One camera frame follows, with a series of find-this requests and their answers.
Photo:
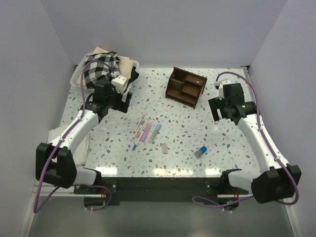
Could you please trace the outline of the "orange tip white pen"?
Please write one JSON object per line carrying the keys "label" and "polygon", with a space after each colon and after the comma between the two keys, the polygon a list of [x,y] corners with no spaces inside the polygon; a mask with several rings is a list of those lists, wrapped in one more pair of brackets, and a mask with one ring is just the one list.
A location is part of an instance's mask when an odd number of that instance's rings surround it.
{"label": "orange tip white pen", "polygon": [[148,121],[148,119],[144,119],[144,120],[140,123],[139,129],[138,129],[138,131],[137,131],[137,133],[136,133],[136,135],[135,135],[136,138],[139,138],[139,136],[140,136],[140,134],[141,134],[141,132],[142,132],[144,126],[146,125],[147,121]]}

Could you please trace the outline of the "pink purple highlighter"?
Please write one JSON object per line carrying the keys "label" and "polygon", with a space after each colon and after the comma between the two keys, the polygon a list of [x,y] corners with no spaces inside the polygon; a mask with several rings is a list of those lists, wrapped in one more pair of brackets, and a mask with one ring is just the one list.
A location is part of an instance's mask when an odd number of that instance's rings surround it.
{"label": "pink purple highlighter", "polygon": [[142,133],[141,138],[140,138],[140,141],[141,141],[141,142],[145,142],[145,141],[146,141],[146,138],[147,138],[147,136],[148,136],[148,134],[149,134],[149,131],[151,130],[151,127],[152,127],[152,124],[151,124],[151,123],[148,123],[148,124],[146,125],[146,128],[145,128],[145,130],[144,130],[144,132]]}

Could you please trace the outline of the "blue cap grey highlighter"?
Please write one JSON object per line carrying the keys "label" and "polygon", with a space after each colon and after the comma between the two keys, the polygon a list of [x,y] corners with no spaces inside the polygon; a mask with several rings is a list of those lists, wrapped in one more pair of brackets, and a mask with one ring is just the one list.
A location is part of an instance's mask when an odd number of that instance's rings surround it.
{"label": "blue cap grey highlighter", "polygon": [[161,127],[162,127],[162,125],[160,123],[155,127],[151,137],[148,140],[149,143],[153,143],[154,142],[154,140],[155,140],[156,136],[158,135]]}

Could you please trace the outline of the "blue tip white pen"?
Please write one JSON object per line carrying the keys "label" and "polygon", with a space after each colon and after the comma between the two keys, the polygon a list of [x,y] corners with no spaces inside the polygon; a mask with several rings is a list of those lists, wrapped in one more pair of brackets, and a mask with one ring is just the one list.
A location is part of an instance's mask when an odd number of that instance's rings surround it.
{"label": "blue tip white pen", "polygon": [[142,136],[143,132],[145,131],[145,127],[146,127],[148,121],[149,121],[148,119],[145,120],[145,122],[144,122],[144,124],[142,125],[140,131],[137,133],[137,140],[136,140],[136,142],[134,143],[133,148],[132,148],[133,151],[136,149],[136,147],[137,147],[137,145],[138,145],[138,143],[139,143],[139,141],[140,141],[140,139],[141,139],[141,136]]}

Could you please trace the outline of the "blue grey glue stick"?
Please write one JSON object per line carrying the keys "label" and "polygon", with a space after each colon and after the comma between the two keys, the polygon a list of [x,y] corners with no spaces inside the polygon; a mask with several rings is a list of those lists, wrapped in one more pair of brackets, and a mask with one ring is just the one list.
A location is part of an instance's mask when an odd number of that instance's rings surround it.
{"label": "blue grey glue stick", "polygon": [[199,150],[197,150],[194,155],[196,158],[200,158],[207,151],[206,146],[202,146]]}

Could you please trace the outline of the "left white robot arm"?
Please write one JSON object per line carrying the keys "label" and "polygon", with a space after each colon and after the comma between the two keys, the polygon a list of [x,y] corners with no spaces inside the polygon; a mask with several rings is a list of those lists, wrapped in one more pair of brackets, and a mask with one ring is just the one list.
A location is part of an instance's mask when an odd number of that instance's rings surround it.
{"label": "left white robot arm", "polygon": [[35,175],[38,182],[69,188],[84,185],[92,194],[102,189],[101,173],[75,164],[74,153],[86,135],[97,126],[110,109],[127,113],[132,93],[120,94],[109,81],[100,81],[94,92],[83,99],[73,122],[50,143],[36,149]]}

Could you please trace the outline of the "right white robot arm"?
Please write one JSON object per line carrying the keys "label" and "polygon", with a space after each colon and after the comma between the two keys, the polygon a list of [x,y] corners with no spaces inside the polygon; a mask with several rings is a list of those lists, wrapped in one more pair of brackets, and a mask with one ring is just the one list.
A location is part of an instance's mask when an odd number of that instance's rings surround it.
{"label": "right white robot arm", "polygon": [[255,102],[246,102],[240,83],[215,83],[218,97],[209,105],[215,121],[230,119],[244,134],[259,164],[258,172],[235,168],[223,171],[220,189],[231,194],[237,188],[251,193],[258,203],[281,201],[296,196],[301,170],[290,165],[268,134]]}

